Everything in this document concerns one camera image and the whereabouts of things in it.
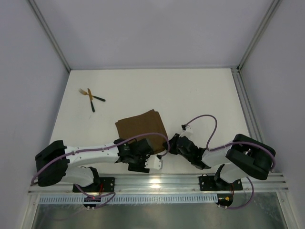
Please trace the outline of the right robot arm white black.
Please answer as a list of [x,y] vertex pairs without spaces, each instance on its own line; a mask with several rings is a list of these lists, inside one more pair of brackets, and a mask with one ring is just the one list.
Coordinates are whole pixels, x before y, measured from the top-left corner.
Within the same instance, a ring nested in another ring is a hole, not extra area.
[[243,134],[237,134],[233,141],[217,148],[201,148],[186,136],[175,134],[169,143],[169,153],[180,155],[200,170],[218,166],[211,182],[205,184],[226,190],[235,181],[244,177],[266,180],[275,167],[276,151]]

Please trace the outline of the brown cloth napkin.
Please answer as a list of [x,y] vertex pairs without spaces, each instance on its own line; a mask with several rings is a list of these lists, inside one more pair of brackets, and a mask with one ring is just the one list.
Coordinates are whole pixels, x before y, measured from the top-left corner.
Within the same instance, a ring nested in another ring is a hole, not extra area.
[[[159,112],[153,109],[137,116],[118,120],[115,125],[121,139],[146,133],[159,133],[168,138]],[[154,154],[161,153],[165,150],[163,143],[166,143],[166,140],[162,136],[149,135],[146,137],[137,137],[136,139],[139,141],[144,138],[149,139],[154,149]]]

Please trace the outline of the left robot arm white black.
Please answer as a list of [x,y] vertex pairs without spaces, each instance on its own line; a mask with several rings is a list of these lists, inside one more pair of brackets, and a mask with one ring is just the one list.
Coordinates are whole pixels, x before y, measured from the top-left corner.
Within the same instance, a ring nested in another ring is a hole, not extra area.
[[31,183],[48,187],[59,182],[87,187],[97,181],[98,172],[87,165],[97,163],[125,163],[144,165],[153,154],[153,147],[148,139],[140,141],[117,139],[102,146],[72,147],[57,140],[35,156],[37,174]]

